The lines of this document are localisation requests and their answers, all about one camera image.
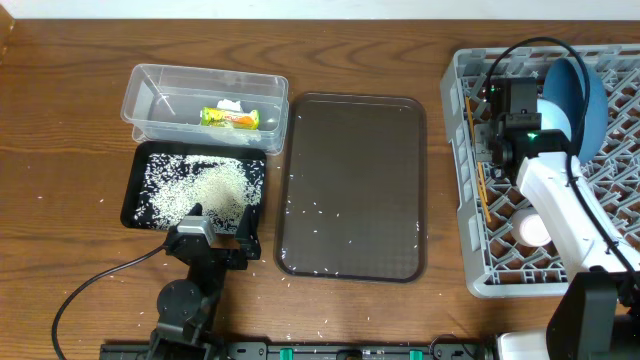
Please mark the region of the yellow green snack wrapper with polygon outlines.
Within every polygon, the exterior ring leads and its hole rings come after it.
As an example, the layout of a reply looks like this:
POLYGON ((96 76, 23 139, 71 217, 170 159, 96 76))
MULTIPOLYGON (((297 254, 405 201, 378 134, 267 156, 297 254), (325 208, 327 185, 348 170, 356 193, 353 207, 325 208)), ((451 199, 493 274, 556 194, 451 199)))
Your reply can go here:
POLYGON ((249 113, 204 107, 200 111, 202 126, 256 130, 260 124, 257 110, 249 113))

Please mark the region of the white tissue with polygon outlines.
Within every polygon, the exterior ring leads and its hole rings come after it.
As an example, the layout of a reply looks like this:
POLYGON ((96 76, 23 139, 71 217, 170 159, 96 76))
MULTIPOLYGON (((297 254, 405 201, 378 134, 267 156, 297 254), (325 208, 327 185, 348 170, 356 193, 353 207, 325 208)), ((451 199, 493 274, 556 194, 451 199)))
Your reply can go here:
POLYGON ((235 112, 242 112, 243 111, 243 108, 241 106, 241 102, 240 101, 231 101, 229 99, 220 100, 217 103, 216 107, 219 108, 219 109, 235 111, 235 112))

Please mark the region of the wooden chopstick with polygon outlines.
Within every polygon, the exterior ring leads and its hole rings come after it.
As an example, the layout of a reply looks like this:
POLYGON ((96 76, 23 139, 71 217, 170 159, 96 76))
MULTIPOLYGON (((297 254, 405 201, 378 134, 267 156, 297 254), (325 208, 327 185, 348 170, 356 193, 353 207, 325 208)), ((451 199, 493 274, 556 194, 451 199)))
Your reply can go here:
POLYGON ((488 196, 487 196, 485 174, 484 174, 484 168, 483 168, 482 162, 477 162, 477 171, 478 171, 479 196, 481 199, 482 209, 486 218, 486 222, 491 223, 492 218, 488 208, 488 196))
POLYGON ((466 106, 467 120, 468 120, 470 131, 471 131, 472 145, 474 146, 474 153, 475 153, 474 119, 473 119, 473 114, 472 114, 472 110, 471 110, 471 101, 470 101, 470 98, 468 96, 465 96, 465 106, 466 106))

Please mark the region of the pink white cup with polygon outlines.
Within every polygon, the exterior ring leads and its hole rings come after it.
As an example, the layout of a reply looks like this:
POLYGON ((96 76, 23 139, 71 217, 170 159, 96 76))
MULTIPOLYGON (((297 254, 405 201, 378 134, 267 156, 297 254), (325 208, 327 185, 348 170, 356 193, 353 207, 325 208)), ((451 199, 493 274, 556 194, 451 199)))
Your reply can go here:
POLYGON ((510 233, 520 245, 542 247, 551 242, 542 218, 533 207, 516 211, 511 217, 511 225, 510 233))

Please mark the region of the light blue rice bowl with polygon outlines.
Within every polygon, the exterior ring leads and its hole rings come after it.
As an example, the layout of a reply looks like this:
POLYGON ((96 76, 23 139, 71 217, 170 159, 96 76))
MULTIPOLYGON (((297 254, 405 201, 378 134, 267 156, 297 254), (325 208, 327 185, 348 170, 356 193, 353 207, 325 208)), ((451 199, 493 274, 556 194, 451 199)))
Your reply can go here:
POLYGON ((558 105, 549 100, 538 98, 537 110, 541 114, 542 130, 560 130, 568 140, 572 139, 571 123, 558 105))

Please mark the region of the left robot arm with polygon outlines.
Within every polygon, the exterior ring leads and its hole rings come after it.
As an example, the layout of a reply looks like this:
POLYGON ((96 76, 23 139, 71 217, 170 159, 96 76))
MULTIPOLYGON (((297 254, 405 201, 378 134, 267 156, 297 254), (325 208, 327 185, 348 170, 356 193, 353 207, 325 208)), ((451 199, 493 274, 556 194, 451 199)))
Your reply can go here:
POLYGON ((245 270, 261 257, 257 236, 260 207, 245 207, 237 227, 237 249, 215 248, 211 219, 196 204, 167 234, 163 248, 188 266, 184 279, 168 283, 156 306, 159 319, 151 334, 148 359, 226 359, 224 341, 211 332, 229 270, 245 270))

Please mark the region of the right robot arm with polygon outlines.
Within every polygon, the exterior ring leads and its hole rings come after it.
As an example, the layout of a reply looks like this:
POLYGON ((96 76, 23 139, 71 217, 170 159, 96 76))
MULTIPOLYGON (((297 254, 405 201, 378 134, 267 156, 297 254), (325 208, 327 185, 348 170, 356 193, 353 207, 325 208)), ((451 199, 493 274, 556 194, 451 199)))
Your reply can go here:
POLYGON ((531 203, 570 281, 543 330, 499 336, 501 359, 636 359, 639 253, 615 229, 581 173, 598 152, 607 99, 591 75, 491 80, 493 164, 531 203))

